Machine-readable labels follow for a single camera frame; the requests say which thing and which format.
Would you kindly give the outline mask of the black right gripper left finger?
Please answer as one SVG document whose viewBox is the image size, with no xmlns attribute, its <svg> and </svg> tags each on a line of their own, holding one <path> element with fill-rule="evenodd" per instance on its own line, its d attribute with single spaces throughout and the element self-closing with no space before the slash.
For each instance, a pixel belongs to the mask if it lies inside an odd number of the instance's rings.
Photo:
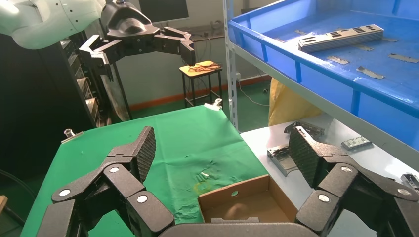
<svg viewBox="0 0 419 237">
<path fill-rule="evenodd" d="M 159 236 L 174 216 L 144 185 L 155 153 L 150 126 L 134 142 L 114 147 L 96 169 L 53 193 L 37 236 L 86 237 L 112 211 L 136 237 Z"/>
</svg>

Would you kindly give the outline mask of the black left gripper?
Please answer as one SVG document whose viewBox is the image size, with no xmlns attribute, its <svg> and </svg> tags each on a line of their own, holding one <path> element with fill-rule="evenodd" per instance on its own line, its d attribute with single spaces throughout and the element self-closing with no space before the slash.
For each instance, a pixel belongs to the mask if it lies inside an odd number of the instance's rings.
<svg viewBox="0 0 419 237">
<path fill-rule="evenodd" d="M 100 76 L 114 81 L 112 65 L 124 54 L 144 54 L 154 51 L 180 55 L 189 66 L 196 64 L 196 53 L 191 34 L 172 27 L 161 30 L 133 4 L 112 0 L 105 4 L 101 24 L 106 34 L 91 36 L 79 52 L 87 66 Z"/>
</svg>

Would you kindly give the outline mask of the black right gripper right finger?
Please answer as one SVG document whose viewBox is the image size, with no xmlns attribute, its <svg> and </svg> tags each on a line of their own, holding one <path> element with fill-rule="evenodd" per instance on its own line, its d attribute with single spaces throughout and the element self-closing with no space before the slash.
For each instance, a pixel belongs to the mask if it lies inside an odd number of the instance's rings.
<svg viewBox="0 0 419 237">
<path fill-rule="evenodd" d="M 357 215 L 379 237 L 419 234 L 419 196 L 411 188 L 359 165 L 339 147 L 291 129 L 288 152 L 313 189 L 296 222 L 325 237 L 343 210 Z"/>
</svg>

